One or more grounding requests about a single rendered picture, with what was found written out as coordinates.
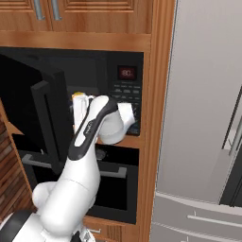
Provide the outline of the black microwave door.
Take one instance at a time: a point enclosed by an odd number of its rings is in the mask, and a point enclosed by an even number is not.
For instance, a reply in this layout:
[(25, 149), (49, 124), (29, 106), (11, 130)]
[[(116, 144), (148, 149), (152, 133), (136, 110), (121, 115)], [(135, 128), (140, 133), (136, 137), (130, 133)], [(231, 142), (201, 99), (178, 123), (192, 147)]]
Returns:
[(73, 136), (62, 70), (41, 60), (0, 54), (0, 100), (9, 122), (43, 151), (41, 159), (63, 170)]

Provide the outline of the grey fridge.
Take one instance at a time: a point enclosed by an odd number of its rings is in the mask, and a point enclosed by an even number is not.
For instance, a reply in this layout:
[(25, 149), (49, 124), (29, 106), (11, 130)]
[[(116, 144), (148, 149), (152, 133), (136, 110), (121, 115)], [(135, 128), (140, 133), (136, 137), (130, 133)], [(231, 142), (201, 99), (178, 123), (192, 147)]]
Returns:
[(177, 0), (150, 242), (242, 242), (242, 0)]

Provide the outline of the black built-in oven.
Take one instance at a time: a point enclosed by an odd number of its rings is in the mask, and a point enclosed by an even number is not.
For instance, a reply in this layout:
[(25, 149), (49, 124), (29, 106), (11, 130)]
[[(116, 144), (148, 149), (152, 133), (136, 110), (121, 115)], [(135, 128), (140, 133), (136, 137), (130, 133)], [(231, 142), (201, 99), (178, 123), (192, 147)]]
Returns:
[[(26, 154), (32, 155), (33, 161), (49, 163), (47, 156), (37, 148), (18, 148), (22, 158)], [(139, 149), (131, 147), (117, 147), (96, 145), (97, 164), (107, 163), (126, 167), (125, 179), (101, 176), (95, 204), (88, 211), (88, 216), (95, 216), (115, 221), (136, 223)], [(44, 168), (24, 164), (30, 187), (34, 189), (40, 182), (56, 182), (57, 175), (51, 168)]]

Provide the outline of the black microwave oven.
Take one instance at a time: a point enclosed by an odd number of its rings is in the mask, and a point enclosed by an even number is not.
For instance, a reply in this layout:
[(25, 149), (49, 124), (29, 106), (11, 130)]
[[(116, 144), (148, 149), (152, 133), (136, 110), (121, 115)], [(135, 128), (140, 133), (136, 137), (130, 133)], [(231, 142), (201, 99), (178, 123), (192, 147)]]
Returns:
[(0, 47), (0, 54), (18, 61), (44, 61), (61, 69), (69, 96), (77, 92), (110, 95), (117, 102), (131, 103), (135, 123), (128, 134), (140, 135), (143, 52)]

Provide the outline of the wooden drawer front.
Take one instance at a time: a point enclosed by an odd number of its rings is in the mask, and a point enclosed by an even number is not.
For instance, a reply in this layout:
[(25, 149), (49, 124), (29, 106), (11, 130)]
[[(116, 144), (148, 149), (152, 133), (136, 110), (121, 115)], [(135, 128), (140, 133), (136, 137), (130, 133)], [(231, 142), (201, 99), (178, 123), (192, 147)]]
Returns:
[(92, 233), (104, 242), (139, 242), (139, 226), (92, 216), (84, 217), (83, 224), (101, 233)]

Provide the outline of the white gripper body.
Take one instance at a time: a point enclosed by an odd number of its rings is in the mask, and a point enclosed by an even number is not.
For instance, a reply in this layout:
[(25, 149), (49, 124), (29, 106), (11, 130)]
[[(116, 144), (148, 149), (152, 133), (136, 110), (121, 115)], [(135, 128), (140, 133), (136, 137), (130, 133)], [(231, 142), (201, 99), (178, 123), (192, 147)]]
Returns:
[(120, 112), (125, 128), (129, 128), (135, 123), (135, 117), (130, 103), (119, 103), (118, 110)]

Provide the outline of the white bottle with yellow top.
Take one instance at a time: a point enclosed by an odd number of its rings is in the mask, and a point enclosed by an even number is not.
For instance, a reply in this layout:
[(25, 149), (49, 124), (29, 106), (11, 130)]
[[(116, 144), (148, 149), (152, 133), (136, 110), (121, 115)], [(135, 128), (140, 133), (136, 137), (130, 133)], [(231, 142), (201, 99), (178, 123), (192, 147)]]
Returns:
[(78, 128), (86, 115), (88, 106), (94, 98), (95, 97), (93, 95), (86, 95), (85, 93), (81, 92), (77, 92), (72, 95), (74, 111), (74, 131), (78, 131)]

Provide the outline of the wooden tall cabinet frame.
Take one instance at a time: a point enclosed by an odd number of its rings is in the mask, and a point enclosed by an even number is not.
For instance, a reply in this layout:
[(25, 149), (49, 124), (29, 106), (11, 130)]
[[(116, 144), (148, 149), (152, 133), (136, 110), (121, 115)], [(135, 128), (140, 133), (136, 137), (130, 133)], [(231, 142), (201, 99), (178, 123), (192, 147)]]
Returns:
[(0, 46), (109, 50), (144, 53), (141, 134), (123, 147), (138, 147), (137, 221), (139, 242), (149, 242), (152, 206), (164, 114), (166, 75), (176, 0), (153, 0), (149, 34), (0, 30)]

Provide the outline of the wooden cupboard door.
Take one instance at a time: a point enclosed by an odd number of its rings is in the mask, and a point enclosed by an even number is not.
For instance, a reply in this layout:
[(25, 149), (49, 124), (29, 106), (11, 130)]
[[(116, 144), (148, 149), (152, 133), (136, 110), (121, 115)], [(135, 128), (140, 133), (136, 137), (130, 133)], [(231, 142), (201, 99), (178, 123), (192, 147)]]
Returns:
[(44, 20), (37, 20), (33, 0), (0, 0), (0, 30), (51, 31), (48, 0), (40, 0)]
[(54, 31), (87, 33), (149, 34), (153, 0), (58, 0), (60, 21), (55, 21), (48, 0)]

